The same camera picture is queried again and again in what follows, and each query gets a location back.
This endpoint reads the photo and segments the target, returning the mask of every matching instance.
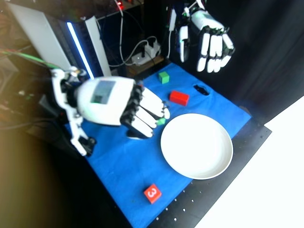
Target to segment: black curtain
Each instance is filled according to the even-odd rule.
[[[236,52],[219,73],[195,74],[266,123],[304,95],[304,1],[231,2],[207,6],[231,26]]]

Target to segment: robotic arm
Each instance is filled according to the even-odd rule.
[[[206,10],[201,0],[196,0],[190,8],[185,7],[179,26],[180,60],[189,56],[189,26],[200,36],[197,71],[207,67],[207,72],[217,73],[231,59],[234,46],[227,35],[228,29],[216,21]]]
[[[153,136],[157,120],[170,117],[166,104],[133,79],[109,76],[81,83],[83,71],[76,67],[66,72],[53,69],[51,74],[55,100],[69,120],[71,143],[82,156],[91,155],[96,144],[81,127],[84,118],[97,124],[123,124],[129,128],[128,137],[143,139]]]

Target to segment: number 3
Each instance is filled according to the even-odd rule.
[[[157,190],[155,188],[151,189],[152,191],[148,191],[148,196],[150,198],[153,198],[155,196],[155,194],[157,193]]]

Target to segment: blue mat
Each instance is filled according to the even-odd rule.
[[[179,66],[170,64],[161,71],[170,75],[169,83],[162,85],[154,74],[144,80],[144,85],[165,101],[172,90],[190,95],[186,107],[171,103],[171,119],[186,113],[204,114],[223,125],[231,138],[250,119],[243,110]],[[197,92],[193,88],[196,84],[205,86],[210,95]],[[164,127],[158,127],[153,138],[139,141],[128,139],[124,126],[83,124],[87,135],[97,139],[93,155],[87,160],[134,228],[147,227],[191,182],[174,171],[162,155],[160,139]],[[151,205],[143,191],[153,183],[162,196]]]

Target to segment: green cube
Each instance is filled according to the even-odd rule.
[[[164,125],[166,123],[166,119],[165,118],[161,118],[157,121],[157,126],[160,126],[160,125]]]
[[[160,80],[160,82],[161,82],[162,84],[165,84],[165,83],[168,83],[168,82],[169,82],[170,76],[167,74],[166,71],[164,71],[164,72],[160,72],[160,73],[158,74],[158,79]]]

